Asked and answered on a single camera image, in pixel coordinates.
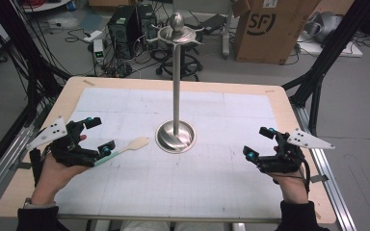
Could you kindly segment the aluminium rail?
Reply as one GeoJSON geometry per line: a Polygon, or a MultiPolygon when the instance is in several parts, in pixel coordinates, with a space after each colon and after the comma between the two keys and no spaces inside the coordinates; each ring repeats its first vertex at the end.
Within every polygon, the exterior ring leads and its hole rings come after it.
{"type": "Polygon", "coordinates": [[[323,181],[322,184],[329,198],[330,205],[336,217],[336,224],[341,231],[357,231],[353,218],[345,203],[344,197],[337,185],[333,175],[330,163],[327,160],[325,151],[320,148],[310,148],[309,153],[312,161],[321,175],[326,175],[328,180],[323,181]]]}
{"type": "Polygon", "coordinates": [[[37,133],[50,110],[50,106],[38,106],[37,114],[29,118],[28,109],[25,108],[0,141],[0,184],[21,163],[26,145],[37,133]]]}

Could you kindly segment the black metal frame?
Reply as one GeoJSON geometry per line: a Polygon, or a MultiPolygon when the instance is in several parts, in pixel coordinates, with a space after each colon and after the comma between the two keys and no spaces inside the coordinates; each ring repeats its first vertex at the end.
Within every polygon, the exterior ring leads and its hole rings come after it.
{"type": "Polygon", "coordinates": [[[30,125],[37,116],[38,104],[43,99],[54,99],[60,95],[63,87],[55,76],[67,81],[71,75],[43,57],[27,30],[17,0],[0,0],[0,25],[9,36],[16,52],[1,35],[0,43],[13,61],[19,77],[23,77],[28,83],[25,89],[27,106],[0,141],[1,161],[14,136],[24,125],[30,125]]]}
{"type": "Polygon", "coordinates": [[[282,85],[285,90],[294,87],[298,89],[289,97],[294,108],[305,108],[308,98],[311,98],[311,107],[306,128],[314,136],[317,135],[317,121],[323,80],[335,63],[339,55],[352,40],[356,31],[370,15],[370,0],[354,0],[354,3],[344,15],[331,39],[312,67],[302,76],[282,85]]]}

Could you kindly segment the large cardboard box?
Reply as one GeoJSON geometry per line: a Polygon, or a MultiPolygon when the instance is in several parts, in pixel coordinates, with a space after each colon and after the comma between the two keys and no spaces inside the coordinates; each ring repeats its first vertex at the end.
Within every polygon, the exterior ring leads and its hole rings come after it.
{"type": "Polygon", "coordinates": [[[285,64],[321,0],[236,0],[235,61],[285,64]]]}

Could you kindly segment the white grid paper mat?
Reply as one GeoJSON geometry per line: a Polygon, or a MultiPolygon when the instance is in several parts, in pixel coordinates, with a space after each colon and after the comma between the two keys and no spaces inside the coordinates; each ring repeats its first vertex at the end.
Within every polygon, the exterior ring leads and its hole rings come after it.
{"type": "Polygon", "coordinates": [[[196,143],[182,154],[156,142],[136,150],[138,137],[154,140],[157,127],[172,118],[168,90],[88,88],[71,117],[98,116],[83,146],[115,141],[118,156],[73,178],[56,200],[64,217],[277,218],[280,193],[271,180],[246,161],[243,148],[262,155],[275,142],[259,135],[275,127],[264,95],[223,92],[180,94],[180,117],[196,130],[196,143]]]}

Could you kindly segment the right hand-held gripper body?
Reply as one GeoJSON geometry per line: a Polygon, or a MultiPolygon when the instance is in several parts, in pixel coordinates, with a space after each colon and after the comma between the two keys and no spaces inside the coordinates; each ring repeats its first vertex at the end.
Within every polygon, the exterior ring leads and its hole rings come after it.
{"type": "Polygon", "coordinates": [[[274,139],[277,142],[277,151],[274,156],[259,156],[258,169],[263,173],[297,171],[304,162],[303,148],[334,149],[335,146],[310,135],[299,128],[291,133],[277,131],[274,139]]]}

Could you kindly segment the person's left hand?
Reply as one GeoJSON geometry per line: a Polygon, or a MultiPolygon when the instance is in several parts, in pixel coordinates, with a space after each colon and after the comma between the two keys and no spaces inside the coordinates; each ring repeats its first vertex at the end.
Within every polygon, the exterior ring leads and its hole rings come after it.
{"type": "Polygon", "coordinates": [[[58,163],[51,152],[45,156],[40,179],[32,193],[30,202],[36,206],[46,206],[54,203],[56,194],[64,188],[76,175],[86,171],[88,167],[66,167],[58,163]]]}

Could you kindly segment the stainless steel utensil stand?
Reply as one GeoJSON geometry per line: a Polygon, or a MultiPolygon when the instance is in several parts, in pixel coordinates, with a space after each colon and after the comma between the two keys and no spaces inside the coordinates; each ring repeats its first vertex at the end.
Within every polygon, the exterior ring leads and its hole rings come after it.
{"type": "Polygon", "coordinates": [[[181,154],[189,151],[196,143],[197,133],[188,122],[180,119],[180,70],[181,46],[197,43],[197,30],[185,25],[184,17],[174,12],[169,17],[169,24],[157,32],[157,38],[172,46],[172,93],[173,119],[159,125],[155,132],[157,145],[170,154],[181,154]]]}

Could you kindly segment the round white table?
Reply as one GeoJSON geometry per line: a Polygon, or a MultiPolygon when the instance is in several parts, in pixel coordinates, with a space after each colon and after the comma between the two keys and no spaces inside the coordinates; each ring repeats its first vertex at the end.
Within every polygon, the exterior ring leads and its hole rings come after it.
{"type": "Polygon", "coordinates": [[[71,0],[31,0],[34,3],[22,3],[21,9],[26,13],[36,13],[53,10],[65,6],[71,0]]]}

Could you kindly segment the grey rounded device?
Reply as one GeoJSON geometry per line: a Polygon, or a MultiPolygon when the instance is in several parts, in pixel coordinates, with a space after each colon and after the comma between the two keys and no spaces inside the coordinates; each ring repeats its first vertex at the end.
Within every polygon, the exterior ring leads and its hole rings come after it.
{"type": "Polygon", "coordinates": [[[342,16],[332,12],[316,12],[304,25],[304,31],[317,42],[324,42],[342,21],[342,16]]]}

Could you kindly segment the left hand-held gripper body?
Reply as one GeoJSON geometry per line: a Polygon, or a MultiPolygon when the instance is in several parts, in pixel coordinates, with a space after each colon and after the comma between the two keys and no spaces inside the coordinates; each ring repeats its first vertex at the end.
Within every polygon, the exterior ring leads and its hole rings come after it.
{"type": "Polygon", "coordinates": [[[85,128],[83,120],[65,123],[58,116],[51,124],[26,145],[28,150],[36,149],[46,143],[57,162],[67,166],[93,167],[99,158],[96,150],[82,148],[79,145],[81,133],[85,128]]]}

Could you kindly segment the black computer tower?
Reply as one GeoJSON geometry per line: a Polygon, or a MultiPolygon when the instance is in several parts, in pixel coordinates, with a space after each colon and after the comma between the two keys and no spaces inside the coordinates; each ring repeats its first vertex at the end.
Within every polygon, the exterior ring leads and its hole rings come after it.
{"type": "Polygon", "coordinates": [[[157,36],[154,28],[157,24],[157,18],[154,10],[149,4],[141,4],[137,6],[137,11],[145,48],[147,50],[156,49],[158,46],[157,42],[149,42],[150,39],[155,39],[157,36]]]}
{"type": "Polygon", "coordinates": [[[135,6],[119,5],[107,23],[109,35],[118,58],[134,57],[134,42],[140,37],[135,6]]]}

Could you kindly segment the white power strip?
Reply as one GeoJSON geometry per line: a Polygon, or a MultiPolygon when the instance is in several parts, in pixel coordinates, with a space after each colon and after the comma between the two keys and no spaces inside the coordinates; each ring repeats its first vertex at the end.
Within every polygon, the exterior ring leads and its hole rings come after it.
{"type": "Polygon", "coordinates": [[[102,32],[101,31],[98,31],[98,30],[96,30],[96,31],[94,31],[94,32],[92,32],[92,33],[90,33],[88,36],[85,36],[84,38],[83,38],[83,41],[84,42],[92,42],[94,39],[97,39],[99,36],[101,36],[102,35],[102,32]]]}

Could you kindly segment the person's right hand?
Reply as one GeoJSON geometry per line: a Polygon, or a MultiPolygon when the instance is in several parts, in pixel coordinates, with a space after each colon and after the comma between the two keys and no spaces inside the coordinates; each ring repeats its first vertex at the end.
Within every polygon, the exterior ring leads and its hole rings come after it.
{"type": "Polygon", "coordinates": [[[289,173],[271,172],[269,176],[278,182],[283,200],[286,203],[306,204],[308,202],[308,194],[301,170],[289,173]]]}

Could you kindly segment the white device with green light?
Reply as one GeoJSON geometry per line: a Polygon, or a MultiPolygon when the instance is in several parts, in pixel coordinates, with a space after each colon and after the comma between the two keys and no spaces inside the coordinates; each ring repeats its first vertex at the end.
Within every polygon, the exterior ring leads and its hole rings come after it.
{"type": "Polygon", "coordinates": [[[95,39],[92,43],[93,56],[98,64],[104,62],[104,43],[102,39],[95,39]]]}

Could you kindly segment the wooden spatula with green handle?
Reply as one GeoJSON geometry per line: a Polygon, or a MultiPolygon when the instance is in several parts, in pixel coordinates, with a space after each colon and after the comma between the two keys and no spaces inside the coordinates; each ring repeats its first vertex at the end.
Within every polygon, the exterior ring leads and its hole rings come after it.
{"type": "Polygon", "coordinates": [[[136,138],[135,140],[131,141],[129,144],[127,144],[124,148],[118,150],[118,151],[115,151],[113,152],[112,154],[100,159],[99,161],[96,161],[94,163],[94,165],[97,167],[99,165],[102,165],[108,161],[110,161],[111,159],[113,159],[114,157],[117,157],[119,154],[125,152],[125,151],[128,151],[128,150],[137,150],[137,149],[140,149],[146,145],[149,144],[149,138],[147,137],[139,137],[139,138],[136,138]]]}

